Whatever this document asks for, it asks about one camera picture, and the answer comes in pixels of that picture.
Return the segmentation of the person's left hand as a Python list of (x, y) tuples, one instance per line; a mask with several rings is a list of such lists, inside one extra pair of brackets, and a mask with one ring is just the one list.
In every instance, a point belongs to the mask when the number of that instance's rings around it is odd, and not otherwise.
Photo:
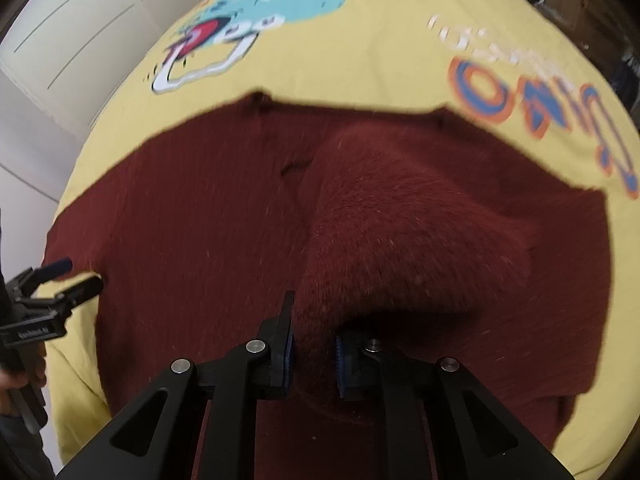
[(35, 378), (35, 384), (42, 388), (47, 385), (46, 375), (46, 357), (47, 350), (43, 342), (36, 345), (34, 371), (32, 374), (27, 372), (11, 372), (10, 370), (2, 370), (0, 373), (0, 403), (2, 416), (17, 416), (18, 411), (10, 398), (9, 391), (13, 389), (21, 389), (30, 383), (30, 378)]

